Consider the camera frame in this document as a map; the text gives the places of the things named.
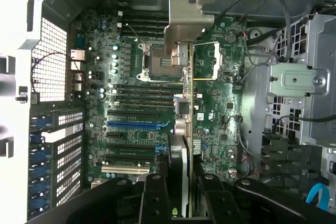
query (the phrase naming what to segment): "blue cable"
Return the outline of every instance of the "blue cable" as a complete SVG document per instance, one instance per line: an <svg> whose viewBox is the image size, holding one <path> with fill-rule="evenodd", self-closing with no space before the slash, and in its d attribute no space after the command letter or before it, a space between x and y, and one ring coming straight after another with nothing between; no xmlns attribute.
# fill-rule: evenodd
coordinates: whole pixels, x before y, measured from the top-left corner
<svg viewBox="0 0 336 224"><path fill-rule="evenodd" d="M320 202L318 204L318 208L324 210L324 211L328 211L328 205L329 205L329 188L322 184L322 183L317 183L316 185L314 185L309 193L308 193L308 197L306 199L306 203L311 203L311 201L313 200L313 198L315 197L316 194L319 193L319 191L322 190L322 194L321 194L321 199Z"/></svg>

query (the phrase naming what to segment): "gray cable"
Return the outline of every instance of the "gray cable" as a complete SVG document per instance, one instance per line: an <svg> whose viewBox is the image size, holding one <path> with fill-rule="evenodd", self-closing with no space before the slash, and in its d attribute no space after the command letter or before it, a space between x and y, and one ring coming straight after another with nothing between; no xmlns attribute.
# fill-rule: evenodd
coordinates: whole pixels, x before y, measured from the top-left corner
<svg viewBox="0 0 336 224"><path fill-rule="evenodd" d="M222 17L225 16L225 14L236 4L238 4L241 0L235 0L233 1L227 8L225 8L218 16L215 18L215 21L218 21ZM287 62L289 58L292 56L292 35L291 35L291 28L290 28L290 16L288 7L285 3L285 0L278 0L282 6L282 12L284 13L285 22L286 22L286 34L287 34L287 52L286 57L284 58L284 62Z"/></svg>
<svg viewBox="0 0 336 224"><path fill-rule="evenodd" d="M242 148L244 149L244 151L247 152L248 154L250 154L250 155L252 155L252 156L262 157L262 155L260 155L260 154L256 154L256 153L252 153L252 152L250 152L250 151L245 147L245 145L243 144L243 141L241 140L241 139L242 139L242 136L240 135L240 124L241 124L241 120L242 120L242 118L239 118L238 126L237 126L237 129L238 129L238 139L239 139L240 145L242 146Z"/></svg>

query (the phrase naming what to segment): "label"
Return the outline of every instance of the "label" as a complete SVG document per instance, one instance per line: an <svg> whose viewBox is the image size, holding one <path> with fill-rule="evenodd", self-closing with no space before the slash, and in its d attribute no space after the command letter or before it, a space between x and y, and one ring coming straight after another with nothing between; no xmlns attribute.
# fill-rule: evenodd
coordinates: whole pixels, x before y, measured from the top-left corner
<svg viewBox="0 0 336 224"><path fill-rule="evenodd" d="M177 215L178 214L178 212L177 212L177 208L175 207L174 209L173 209L173 215Z"/></svg>
<svg viewBox="0 0 336 224"><path fill-rule="evenodd" d="M203 121L204 120L204 113L197 113L197 120Z"/></svg>

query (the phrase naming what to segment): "chip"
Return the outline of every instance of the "chip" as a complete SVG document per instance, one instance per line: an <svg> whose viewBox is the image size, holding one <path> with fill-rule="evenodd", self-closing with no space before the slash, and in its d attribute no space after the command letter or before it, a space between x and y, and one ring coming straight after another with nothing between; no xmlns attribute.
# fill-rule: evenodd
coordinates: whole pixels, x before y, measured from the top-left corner
<svg viewBox="0 0 336 224"><path fill-rule="evenodd" d="M228 103L226 104L226 108L227 108L228 110L233 109L233 103L232 103L232 102L228 102Z"/></svg>
<svg viewBox="0 0 336 224"><path fill-rule="evenodd" d="M220 135L220 139L221 139L222 141L226 141L226 140L227 140L227 134L222 134L222 135Z"/></svg>

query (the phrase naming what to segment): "capacitor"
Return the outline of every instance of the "capacitor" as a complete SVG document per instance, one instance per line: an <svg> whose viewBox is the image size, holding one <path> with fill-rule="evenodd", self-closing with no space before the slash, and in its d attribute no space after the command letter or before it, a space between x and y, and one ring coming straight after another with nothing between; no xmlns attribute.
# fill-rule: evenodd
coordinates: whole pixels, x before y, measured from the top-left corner
<svg viewBox="0 0 336 224"><path fill-rule="evenodd" d="M210 134L210 130L208 128L204 128L203 131L204 131L205 135L209 135Z"/></svg>

